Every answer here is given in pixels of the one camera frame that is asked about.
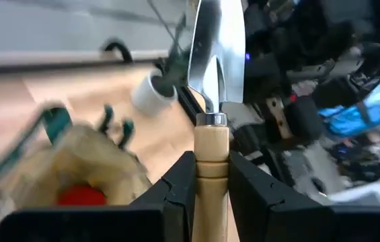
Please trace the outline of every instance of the burlap sack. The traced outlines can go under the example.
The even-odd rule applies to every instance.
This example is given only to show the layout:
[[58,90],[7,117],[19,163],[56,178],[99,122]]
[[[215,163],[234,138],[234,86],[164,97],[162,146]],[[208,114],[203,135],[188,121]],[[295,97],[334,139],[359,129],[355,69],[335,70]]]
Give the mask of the burlap sack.
[[0,184],[0,192],[9,194],[16,208],[54,206],[75,184],[101,190],[109,205],[130,204],[151,187],[136,156],[90,126],[75,125],[53,148],[26,157]]

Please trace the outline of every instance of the red object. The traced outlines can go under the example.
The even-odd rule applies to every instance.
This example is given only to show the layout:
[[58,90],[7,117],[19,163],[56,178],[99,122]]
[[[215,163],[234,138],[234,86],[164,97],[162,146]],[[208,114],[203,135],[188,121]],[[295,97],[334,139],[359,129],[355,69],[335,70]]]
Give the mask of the red object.
[[295,101],[296,101],[296,98],[297,98],[297,95],[296,95],[296,94],[292,94],[292,95],[290,96],[290,100],[291,100],[291,102],[295,102]]
[[61,206],[105,205],[106,198],[103,193],[94,188],[78,185],[63,192],[59,196],[57,204]]

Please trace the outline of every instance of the metal trowel blade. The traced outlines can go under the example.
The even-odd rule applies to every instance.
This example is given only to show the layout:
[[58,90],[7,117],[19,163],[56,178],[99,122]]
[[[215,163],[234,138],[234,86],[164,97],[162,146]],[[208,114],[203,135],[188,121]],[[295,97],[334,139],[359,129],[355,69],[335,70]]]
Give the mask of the metal trowel blade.
[[200,0],[188,65],[188,85],[206,100],[242,102],[245,24],[240,0]]

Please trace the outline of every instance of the wooden table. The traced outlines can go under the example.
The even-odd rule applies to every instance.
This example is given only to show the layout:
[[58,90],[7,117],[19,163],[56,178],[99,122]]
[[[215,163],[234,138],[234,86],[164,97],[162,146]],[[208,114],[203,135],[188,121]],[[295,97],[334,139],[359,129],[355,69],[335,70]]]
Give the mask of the wooden table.
[[[34,115],[39,104],[63,102],[74,122],[97,124],[103,105],[114,108],[115,120],[135,122],[135,135],[129,149],[135,152],[155,183],[184,151],[193,149],[193,125],[178,102],[156,118],[148,118],[130,103],[130,91],[152,69],[151,65],[55,71],[0,76],[0,155]],[[202,103],[199,95],[196,98]],[[39,139],[45,139],[45,133]],[[233,214],[229,208],[229,241],[238,241]]]

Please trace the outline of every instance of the green strap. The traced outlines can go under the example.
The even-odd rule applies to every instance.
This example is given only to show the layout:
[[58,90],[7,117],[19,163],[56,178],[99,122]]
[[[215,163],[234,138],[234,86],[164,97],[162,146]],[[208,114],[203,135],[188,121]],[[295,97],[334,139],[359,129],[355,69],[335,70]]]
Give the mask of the green strap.
[[122,123],[122,138],[121,141],[118,143],[119,149],[125,149],[125,146],[130,141],[133,133],[135,130],[135,125],[133,124],[132,120],[124,120]]
[[20,159],[23,153],[24,145],[33,138],[33,135],[44,124],[46,134],[53,144],[59,134],[71,125],[71,119],[68,111],[64,107],[53,107],[45,109],[38,118],[29,126],[22,134],[16,146],[8,153],[8,155],[0,162],[0,175],[11,169]]
[[101,132],[102,134],[106,134],[106,131],[109,129],[109,123],[114,118],[114,109],[106,104],[104,106],[104,119],[100,126],[98,127],[98,132]]

